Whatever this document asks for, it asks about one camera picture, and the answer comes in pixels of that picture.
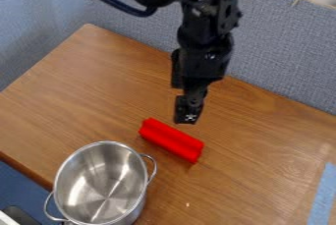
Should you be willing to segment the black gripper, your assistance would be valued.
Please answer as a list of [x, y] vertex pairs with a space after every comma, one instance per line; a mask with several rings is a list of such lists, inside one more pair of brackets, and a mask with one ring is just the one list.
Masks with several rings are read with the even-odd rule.
[[216, 40], [197, 44], [180, 40], [178, 44], [170, 55], [170, 86], [182, 90], [182, 94], [176, 96], [173, 121], [193, 125], [204, 110], [208, 86], [225, 74], [233, 43], [230, 40]]

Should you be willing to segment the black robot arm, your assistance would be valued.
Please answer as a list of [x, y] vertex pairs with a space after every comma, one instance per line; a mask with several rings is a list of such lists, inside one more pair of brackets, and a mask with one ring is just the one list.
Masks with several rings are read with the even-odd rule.
[[173, 122], [196, 124], [212, 83], [224, 77], [232, 51], [232, 30], [242, 13], [237, 0], [100, 0], [140, 18], [178, 3], [182, 21], [177, 29], [178, 48], [170, 54], [170, 86], [182, 90], [174, 99]]

